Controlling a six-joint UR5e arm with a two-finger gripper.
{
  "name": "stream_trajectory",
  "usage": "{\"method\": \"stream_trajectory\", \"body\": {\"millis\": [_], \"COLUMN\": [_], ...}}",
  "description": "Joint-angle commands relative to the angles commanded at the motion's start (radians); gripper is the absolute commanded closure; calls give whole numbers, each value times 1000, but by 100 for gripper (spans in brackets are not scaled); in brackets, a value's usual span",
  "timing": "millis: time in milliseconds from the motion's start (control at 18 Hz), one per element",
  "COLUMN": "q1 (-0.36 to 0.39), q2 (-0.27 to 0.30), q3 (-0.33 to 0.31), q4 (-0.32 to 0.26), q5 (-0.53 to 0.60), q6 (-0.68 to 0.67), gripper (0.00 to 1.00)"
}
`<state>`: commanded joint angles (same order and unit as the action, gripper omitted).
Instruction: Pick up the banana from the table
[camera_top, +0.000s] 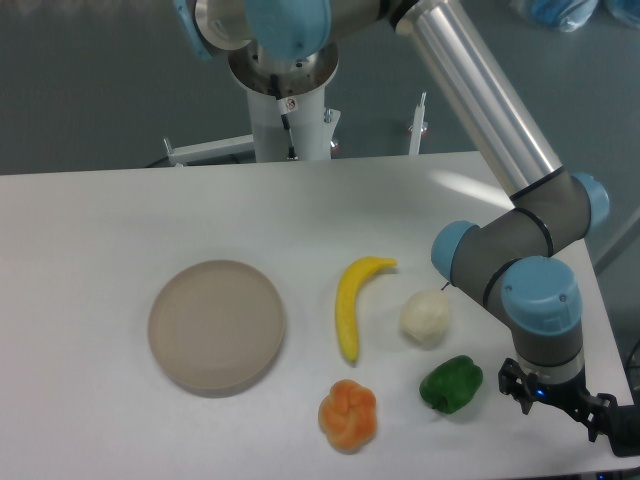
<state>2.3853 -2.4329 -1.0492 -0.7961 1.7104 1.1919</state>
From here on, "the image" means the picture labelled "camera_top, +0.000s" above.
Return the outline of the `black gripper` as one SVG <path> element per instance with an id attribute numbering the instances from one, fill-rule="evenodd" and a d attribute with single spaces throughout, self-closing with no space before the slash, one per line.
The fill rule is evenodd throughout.
<path id="1" fill-rule="evenodd" d="M 590 442 L 614 433 L 617 399 L 608 393 L 588 394 L 584 369 L 566 382 L 548 384 L 533 373 L 526 375 L 516 360 L 506 358 L 498 372 L 498 388 L 519 403 L 524 415 L 529 414 L 536 402 L 569 412 L 576 422 L 586 427 Z"/>

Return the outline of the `silver and grey robot arm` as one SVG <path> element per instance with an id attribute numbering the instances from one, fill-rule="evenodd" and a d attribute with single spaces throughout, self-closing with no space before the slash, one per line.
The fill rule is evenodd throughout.
<path id="1" fill-rule="evenodd" d="M 229 52 L 235 78 L 268 104 L 251 131 L 260 161 L 330 155 L 328 113 L 305 107 L 337 67 L 339 39 L 387 20 L 415 46 L 513 207 L 479 227 L 445 227 L 431 250 L 440 274 L 511 331 L 517 355 L 499 388 L 524 411 L 565 411 L 591 438 L 622 441 L 628 422 L 610 394 L 586 387 L 582 299 L 556 254 L 608 213 L 605 189 L 569 174 L 456 1 L 178 1 L 197 55 Z"/>

